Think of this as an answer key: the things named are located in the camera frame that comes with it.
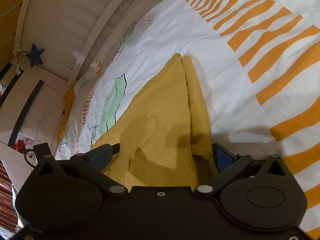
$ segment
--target star ornament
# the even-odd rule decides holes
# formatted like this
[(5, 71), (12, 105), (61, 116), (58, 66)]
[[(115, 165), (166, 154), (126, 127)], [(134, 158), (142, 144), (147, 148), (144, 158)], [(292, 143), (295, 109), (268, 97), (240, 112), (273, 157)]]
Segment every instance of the star ornament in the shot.
[(38, 63), (40, 65), (43, 64), (40, 55), (44, 52), (44, 49), (38, 50), (35, 44), (32, 44), (31, 53), (28, 53), (26, 56), (31, 59), (31, 67)]

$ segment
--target black strip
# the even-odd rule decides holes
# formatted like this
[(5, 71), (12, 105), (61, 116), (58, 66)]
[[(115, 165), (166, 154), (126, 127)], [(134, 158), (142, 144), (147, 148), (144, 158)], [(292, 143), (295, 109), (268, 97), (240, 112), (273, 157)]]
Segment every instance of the black strip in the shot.
[(16, 142), (16, 139), (18, 137), (19, 131), (21, 129), (21, 126), (23, 124), (23, 121), (33, 103), (33, 101), (35, 100), (37, 94), (39, 93), (40, 89), (42, 88), (42, 86), (44, 85), (44, 82), (42, 80), (40, 80), (38, 82), (38, 84), (35, 86), (35, 88), (33, 89), (32, 93), (30, 94), (28, 100), (26, 101), (23, 109), (21, 110), (21, 113), (18, 117), (18, 120), (16, 122), (16, 125), (14, 126), (13, 130), (12, 130), (12, 134), (10, 136), (9, 142), (8, 142), (8, 146), (11, 148), (14, 148), (14, 144)]
[(18, 79), (21, 77), (23, 70), (20, 70), (21, 74), (20, 75), (16, 75), (10, 82), (9, 86), (5, 89), (3, 95), (0, 97), (0, 108), (3, 105), (3, 102), (5, 101), (5, 99), (7, 98), (7, 96), (9, 95), (10, 91), (12, 90), (13, 86), (16, 84), (16, 82), (18, 81)]
[(0, 71), (0, 81), (4, 78), (6, 73), (9, 71), (9, 69), (12, 67), (12, 64), (10, 62), (7, 63), (7, 65), (4, 66), (4, 68)]

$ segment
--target white bed frame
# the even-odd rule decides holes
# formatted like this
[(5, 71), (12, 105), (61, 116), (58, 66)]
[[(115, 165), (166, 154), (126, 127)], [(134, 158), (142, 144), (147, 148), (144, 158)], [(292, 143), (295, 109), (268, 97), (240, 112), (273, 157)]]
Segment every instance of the white bed frame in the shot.
[[(23, 0), (21, 6), (15, 38), (16, 49), (20, 48), (29, 1), (30, 0)], [(23, 106), (30, 95), (30, 91), (32, 91), (39, 80), (42, 80), (44, 85), (28, 111), (20, 131), (23, 131), (25, 135), (33, 139), (35, 144), (48, 143), (52, 153), (55, 154), (58, 145), (58, 127), (63, 118), (64, 94), (66, 90), (74, 84), (90, 49), (94, 45), (107, 21), (122, 1), (123, 0), (111, 0), (106, 6), (87, 37), (80, 54), (77, 56), (77, 60), (72, 68), (68, 81), (50, 73), (40, 66), (35, 65), (34, 67), (30, 67), (29, 60), (20, 57), (19, 67), (24, 70), (24, 72), (8, 94), (2, 108), (0, 108), (0, 112), (1, 109), (3, 112), (2, 116), (0, 113), (0, 119), (6, 120), (7, 132), (10, 132), (11, 128), (9, 127), (12, 127), (16, 123)], [(120, 41), (123, 38), (126, 28), (132, 22), (138, 21), (153, 6), (161, 1), (162, 0), (135, 0), (107, 37), (104, 45), (96, 56), (96, 60), (103, 63), (103, 66), (106, 67), (119, 49)], [(17, 62), (17, 58), (13, 59), (11, 61), (13, 64), (12, 67), (16, 68)], [(7, 137), (8, 135), (5, 132), (1, 133), (0, 131), (0, 159), (3, 161), (11, 181), (17, 190), (20, 190), (32, 169), (26, 164), (22, 154), (6, 145)]]

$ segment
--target yellow garment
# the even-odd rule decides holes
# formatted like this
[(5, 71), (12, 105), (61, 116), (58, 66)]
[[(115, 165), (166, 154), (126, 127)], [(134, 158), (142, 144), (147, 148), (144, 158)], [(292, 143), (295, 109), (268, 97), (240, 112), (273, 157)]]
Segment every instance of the yellow garment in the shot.
[(175, 54), (92, 146), (120, 143), (104, 173), (132, 186), (191, 186), (215, 174), (209, 116), (189, 56)]
[(76, 95), (75, 92), (73, 90), (73, 86), (71, 86), (65, 96), (64, 96), (64, 100), (63, 100), (63, 109), (64, 109), (64, 117), (62, 120), (62, 123), (59, 127), (59, 137), (58, 137), (58, 143), (60, 143), (61, 138), (63, 137), (64, 134), (64, 130), (66, 129), (67, 123), (68, 123), (68, 119), (69, 119), (69, 115), (71, 112), (71, 108), (73, 105), (73, 102), (76, 99)]

